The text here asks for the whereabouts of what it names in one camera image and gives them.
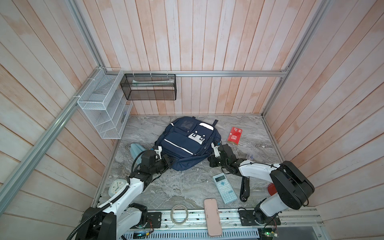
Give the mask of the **navy blue student backpack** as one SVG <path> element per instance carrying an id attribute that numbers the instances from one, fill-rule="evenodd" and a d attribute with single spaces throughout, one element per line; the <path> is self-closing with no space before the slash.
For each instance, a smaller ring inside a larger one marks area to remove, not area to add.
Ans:
<path id="1" fill-rule="evenodd" d="M 218 120 L 208 124 L 195 117 L 178 118 L 165 128 L 155 146 L 172 159 L 173 170 L 188 170 L 211 156 L 213 146 L 221 143 L 217 123 Z"/>

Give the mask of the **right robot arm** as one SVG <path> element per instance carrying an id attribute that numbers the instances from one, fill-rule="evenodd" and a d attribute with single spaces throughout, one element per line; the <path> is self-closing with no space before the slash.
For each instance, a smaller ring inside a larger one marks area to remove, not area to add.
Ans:
<path id="1" fill-rule="evenodd" d="M 260 201 L 254 208 L 254 220 L 259 225 L 270 224 L 280 212 L 286 209 L 299 210 L 309 204 L 309 197 L 315 192 L 314 185 L 289 161 L 281 164 L 257 163 L 238 159 L 231 147 L 211 144 L 214 153 L 208 157 L 211 167 L 221 167 L 224 174 L 242 177 L 241 201 L 250 195 L 250 178 L 267 181 L 276 193 Z"/>

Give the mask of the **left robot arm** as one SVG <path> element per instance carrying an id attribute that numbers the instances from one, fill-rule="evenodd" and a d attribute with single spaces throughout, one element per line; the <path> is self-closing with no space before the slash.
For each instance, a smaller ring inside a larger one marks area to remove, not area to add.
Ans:
<path id="1" fill-rule="evenodd" d="M 118 240 L 128 229 L 147 221 L 147 208 L 133 204 L 155 178 L 170 169 L 175 159 L 160 149 L 145 150 L 135 158 L 127 183 L 97 208 L 88 208 L 68 240 Z"/>

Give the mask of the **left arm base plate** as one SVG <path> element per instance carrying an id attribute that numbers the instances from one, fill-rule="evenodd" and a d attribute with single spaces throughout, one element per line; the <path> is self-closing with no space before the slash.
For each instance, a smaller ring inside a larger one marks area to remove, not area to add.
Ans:
<path id="1" fill-rule="evenodd" d="M 144 229 L 154 228 L 159 229 L 162 223 L 162 213 L 161 212 L 149 212 L 144 213 L 144 221 L 142 227 Z"/>

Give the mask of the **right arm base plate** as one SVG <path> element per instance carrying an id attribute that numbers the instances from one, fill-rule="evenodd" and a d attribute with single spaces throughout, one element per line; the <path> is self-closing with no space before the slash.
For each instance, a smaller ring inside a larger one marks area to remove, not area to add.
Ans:
<path id="1" fill-rule="evenodd" d="M 246 210 L 245 208 L 239 208 L 238 214 L 240 217 L 241 225 L 244 227 L 249 226 L 280 226 L 281 220 L 278 215 L 275 217 L 262 220 L 262 223 L 258 223 L 254 215 L 254 210 Z"/>

